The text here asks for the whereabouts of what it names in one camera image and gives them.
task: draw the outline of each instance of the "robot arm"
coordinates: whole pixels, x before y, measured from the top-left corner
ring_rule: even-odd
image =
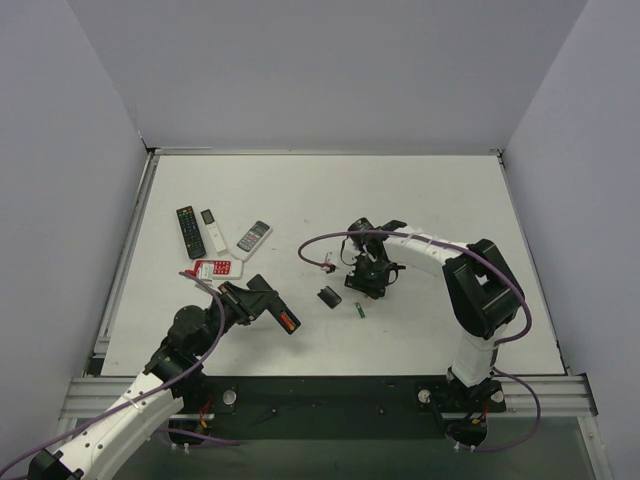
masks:
[[[124,462],[185,403],[203,396],[206,378],[202,366],[171,388],[163,385],[186,372],[222,334],[235,325],[249,325],[268,310],[288,334],[300,322],[260,275],[247,282],[249,289],[225,282],[219,287],[224,320],[217,305],[202,310],[191,305],[180,309],[167,337],[125,393],[110,407],[121,410],[89,426],[55,453],[42,450],[29,464],[28,480],[110,480]],[[140,398],[145,393],[156,393]]]
[[[433,244],[429,237],[403,222],[394,220],[374,228],[366,218],[361,218],[349,227],[351,232],[374,230],[394,232],[398,236],[362,234],[351,237],[355,252],[351,255],[353,262],[349,262],[349,266],[352,270],[347,274],[345,286],[372,298],[383,297],[386,287],[391,284],[391,274],[395,272],[397,276],[405,266],[442,278],[447,284],[455,316],[464,329],[451,373],[468,388],[489,378],[495,343],[520,307],[513,292],[479,262]],[[470,245],[447,243],[480,255],[522,293],[493,242],[483,239]]]

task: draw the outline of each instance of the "tabletop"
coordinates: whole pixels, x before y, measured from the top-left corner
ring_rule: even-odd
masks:
[[[300,261],[305,240],[344,231],[360,217],[397,219],[451,241],[496,243],[524,289],[533,328],[501,347],[498,366],[517,374],[562,374],[560,352],[496,157],[185,155],[162,156],[110,327],[103,375],[133,375],[158,348],[176,311],[210,297],[178,272],[191,268],[176,210],[192,205],[208,254],[217,258],[200,211],[211,209],[231,248],[256,220],[273,233],[232,282],[260,273],[302,326],[287,335],[265,312],[235,326],[205,363],[209,375],[437,375],[456,354],[462,329],[442,279],[408,269],[378,300]],[[341,239],[309,246],[317,260]],[[317,293],[331,286],[342,303]],[[359,302],[366,317],[360,318]],[[520,331],[520,310],[506,335]]]

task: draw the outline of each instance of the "green battery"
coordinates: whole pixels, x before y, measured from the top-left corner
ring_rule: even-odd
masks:
[[[365,318],[364,310],[362,310],[362,305],[356,302],[356,308],[358,309],[358,313],[360,314],[360,318]]]

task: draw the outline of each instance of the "black remote control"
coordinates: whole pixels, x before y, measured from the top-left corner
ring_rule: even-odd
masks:
[[[200,236],[196,215],[193,213],[193,207],[180,208],[176,210],[176,213],[178,214],[178,221],[180,222],[180,229],[182,230],[182,237],[184,238],[184,244],[187,247],[189,258],[200,258],[204,256],[207,252],[204,249],[204,243],[202,243],[202,237]]]

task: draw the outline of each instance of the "gray wall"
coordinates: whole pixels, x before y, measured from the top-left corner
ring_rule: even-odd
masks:
[[[504,147],[585,0],[69,0],[151,146]]]
[[[638,478],[640,2],[591,0],[506,172],[565,358],[587,371],[617,478]]]
[[[0,466],[52,434],[144,160],[69,5],[0,2]]]

